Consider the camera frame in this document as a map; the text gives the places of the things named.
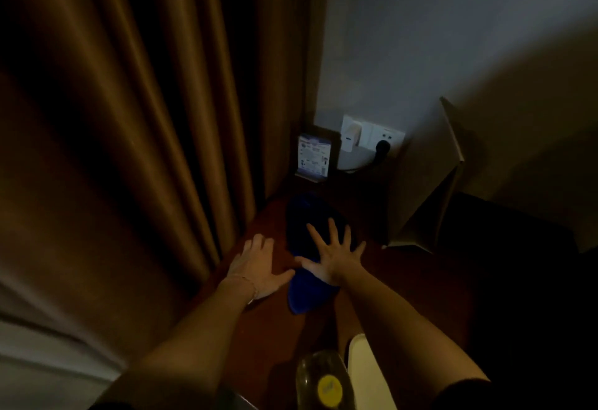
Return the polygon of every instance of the black power cord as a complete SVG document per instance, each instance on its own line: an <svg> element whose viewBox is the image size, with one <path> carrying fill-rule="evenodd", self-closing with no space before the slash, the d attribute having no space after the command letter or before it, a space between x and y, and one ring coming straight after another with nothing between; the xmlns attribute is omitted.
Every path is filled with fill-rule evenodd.
<svg viewBox="0 0 598 410"><path fill-rule="evenodd" d="M388 155L388 152L390 150L391 150L391 145L388 141L385 141L385 140L378 141L378 143L376 144L376 155L374 157L374 160L371 163L366 164L365 166L362 166L360 168L339 169L339 171L353 172L353 171L364 171L366 169L371 169L374 166L377 166L378 164L382 163L384 161L384 158L386 158L386 155Z"/></svg>

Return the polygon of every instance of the forearm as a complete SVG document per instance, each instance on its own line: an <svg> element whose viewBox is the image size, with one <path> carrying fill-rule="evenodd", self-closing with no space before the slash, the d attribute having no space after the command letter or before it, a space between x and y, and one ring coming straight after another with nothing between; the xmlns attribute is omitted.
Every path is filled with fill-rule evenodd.
<svg viewBox="0 0 598 410"><path fill-rule="evenodd" d="M173 330L171 336L131 366L101 401L136 408L185 408L213 399L235 324L254 294L243 279L228 278Z"/></svg>
<svg viewBox="0 0 598 410"><path fill-rule="evenodd" d="M459 346L361 265L347 267L343 287L399 406L429 405L452 383L486 379Z"/></svg>

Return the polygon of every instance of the blue cloth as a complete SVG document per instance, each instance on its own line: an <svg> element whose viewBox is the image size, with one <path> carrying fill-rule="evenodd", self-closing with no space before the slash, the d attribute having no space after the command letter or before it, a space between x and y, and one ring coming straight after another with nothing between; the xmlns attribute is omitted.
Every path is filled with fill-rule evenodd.
<svg viewBox="0 0 598 410"><path fill-rule="evenodd" d="M344 234L347 220L323 199L313 193L293 197L287 205L287 246L291 254L302 255L314 262L320 262L320 254L311 239L306 225L316 228L322 239L329 244L328 218L334 219L340 233ZM355 239L351 240L351 249L355 248ZM303 314L318 308L339 291L338 287L328 285L309 271L300 268L295 273L289 287L289 308L293 314Z"/></svg>

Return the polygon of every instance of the wall socket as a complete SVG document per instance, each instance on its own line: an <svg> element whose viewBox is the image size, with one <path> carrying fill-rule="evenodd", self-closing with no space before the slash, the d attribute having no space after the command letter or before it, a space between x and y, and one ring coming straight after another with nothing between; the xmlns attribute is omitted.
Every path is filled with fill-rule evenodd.
<svg viewBox="0 0 598 410"><path fill-rule="evenodd" d="M361 134L359 136L359 141L354 145L364 149L376 151L376 145L378 142L387 141L391 145L391 150L388 152L388 156L397 156L399 150L401 149L401 144L405 139L405 133L393 128L388 128L345 115L343 116L343 124L340 129L341 134L344 134L352 127L352 125L355 124L358 124L361 127Z"/></svg>

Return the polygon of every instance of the brown curtain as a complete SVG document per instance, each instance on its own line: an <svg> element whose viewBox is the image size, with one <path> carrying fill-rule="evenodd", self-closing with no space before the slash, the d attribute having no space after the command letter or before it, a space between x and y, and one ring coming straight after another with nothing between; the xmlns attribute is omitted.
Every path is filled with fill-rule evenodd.
<svg viewBox="0 0 598 410"><path fill-rule="evenodd" d="M124 364L289 172L309 0L2 0L0 284Z"/></svg>

